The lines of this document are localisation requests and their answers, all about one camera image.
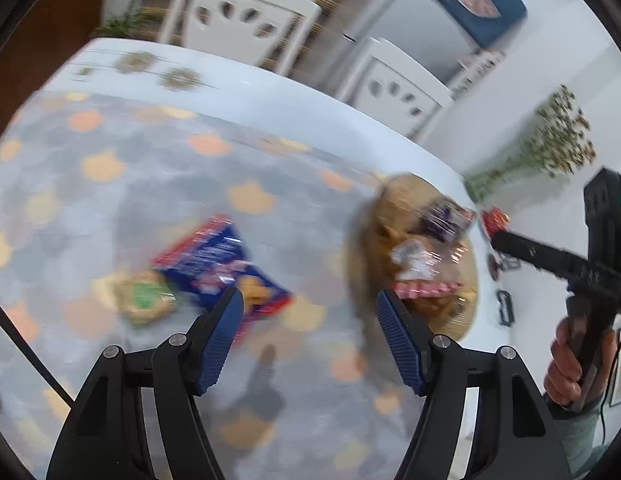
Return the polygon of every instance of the gray tablecloth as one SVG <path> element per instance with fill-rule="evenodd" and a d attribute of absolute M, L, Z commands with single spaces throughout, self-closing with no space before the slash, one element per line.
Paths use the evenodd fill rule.
<path fill-rule="evenodd" d="M 101 350 L 151 348 L 198 315 L 135 327 L 111 285 L 217 213 L 293 294 L 251 325 L 198 399 L 229 479 L 391 478 L 421 400 L 347 287 L 346 241 L 373 173 L 281 137 L 176 108 L 39 92 L 0 143 L 0 303 L 76 394 Z M 0 330 L 0 429 L 44 478 L 67 408 Z M 148 440 L 169 478 L 152 393 Z"/>

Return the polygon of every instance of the metal screw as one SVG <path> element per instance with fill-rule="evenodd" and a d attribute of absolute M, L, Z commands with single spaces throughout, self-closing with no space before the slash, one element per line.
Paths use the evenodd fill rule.
<path fill-rule="evenodd" d="M 451 340 L 445 335 L 437 334 L 433 337 L 433 343 L 440 348 L 448 348 L 451 345 Z"/>
<path fill-rule="evenodd" d="M 112 358 L 113 358 L 113 357 L 115 357 L 117 354 L 119 354 L 119 348 L 117 348 L 117 346 L 115 346 L 115 345 L 111 345 L 111 346 L 107 346 L 107 347 L 104 349 L 104 352 L 103 352 L 103 354 L 102 354 L 102 355 L 103 355 L 106 359 L 112 359 Z"/>
<path fill-rule="evenodd" d="M 510 346 L 502 346 L 499 353 L 502 354 L 506 359 L 514 359 L 517 355 L 515 349 L 510 348 Z"/>
<path fill-rule="evenodd" d="M 173 334 L 168 338 L 168 344 L 171 346 L 181 346 L 186 342 L 185 334 Z"/>

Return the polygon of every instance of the floor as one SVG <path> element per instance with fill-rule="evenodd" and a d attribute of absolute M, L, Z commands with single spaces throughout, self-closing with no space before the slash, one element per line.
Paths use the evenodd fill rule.
<path fill-rule="evenodd" d="M 17 108 L 90 39 L 102 0 L 38 0 L 0 52 L 0 136 Z"/>

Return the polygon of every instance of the white chair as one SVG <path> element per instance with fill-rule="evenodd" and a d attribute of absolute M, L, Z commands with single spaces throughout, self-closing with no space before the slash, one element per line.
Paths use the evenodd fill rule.
<path fill-rule="evenodd" d="M 412 140 L 423 140 L 453 103 L 411 56 L 374 38 L 364 41 L 335 97 Z"/>
<path fill-rule="evenodd" d="M 170 1 L 159 43 L 170 43 L 185 3 Z M 296 22 L 274 70 L 287 75 L 319 10 L 314 0 L 189 0 L 182 46 L 258 65 Z"/>

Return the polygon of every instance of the snack bag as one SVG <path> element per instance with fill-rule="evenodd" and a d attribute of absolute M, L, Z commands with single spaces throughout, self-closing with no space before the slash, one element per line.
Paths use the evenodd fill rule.
<path fill-rule="evenodd" d="M 227 286 L 244 296 L 244 315 L 272 314 L 290 300 L 246 259 L 244 245 L 229 216 L 214 216 L 194 234 L 155 259 L 154 269 L 212 311 Z"/>
<path fill-rule="evenodd" d="M 391 250 L 395 273 L 393 289 L 402 300 L 442 298 L 462 288 L 457 262 L 466 247 L 449 248 L 439 240 L 412 235 Z"/>
<path fill-rule="evenodd" d="M 475 211 L 458 205 L 447 196 L 434 200 L 418 210 L 419 226 L 414 232 L 452 246 L 462 238 L 475 220 Z"/>

